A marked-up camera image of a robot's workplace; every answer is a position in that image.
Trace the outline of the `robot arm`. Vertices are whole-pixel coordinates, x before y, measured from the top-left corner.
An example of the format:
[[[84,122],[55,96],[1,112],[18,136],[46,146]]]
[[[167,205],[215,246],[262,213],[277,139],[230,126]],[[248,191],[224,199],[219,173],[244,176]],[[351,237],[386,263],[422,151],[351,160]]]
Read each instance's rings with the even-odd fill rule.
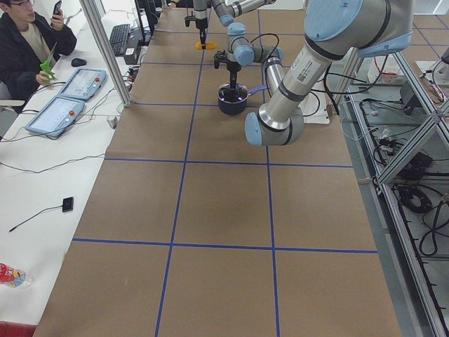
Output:
[[[254,146],[288,145],[302,134],[300,102],[332,62],[350,48],[362,58],[389,55],[410,45],[413,1],[313,1],[304,19],[304,46],[288,72],[275,48],[262,51],[241,35],[229,37],[228,54],[246,66],[262,56],[270,100],[246,116],[246,140]]]
[[[193,0],[193,11],[191,15],[185,17],[185,26],[188,27],[190,22],[194,22],[199,31],[200,42],[199,49],[206,50],[206,30],[208,29],[208,9],[212,8],[220,23],[224,27],[228,27],[233,23],[234,19],[262,6],[274,4],[275,0],[243,0],[232,1],[226,4],[223,0]]]

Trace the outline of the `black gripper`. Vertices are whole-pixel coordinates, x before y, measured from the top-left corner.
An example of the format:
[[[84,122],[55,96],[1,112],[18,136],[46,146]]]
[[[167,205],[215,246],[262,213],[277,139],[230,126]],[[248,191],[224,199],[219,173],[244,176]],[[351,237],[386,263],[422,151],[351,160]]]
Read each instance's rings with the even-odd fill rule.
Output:
[[[239,64],[231,60],[227,61],[227,70],[229,71],[229,89],[236,90],[237,84],[237,74],[239,72]]]
[[[200,34],[201,47],[206,47],[207,18],[196,18],[196,28]]]

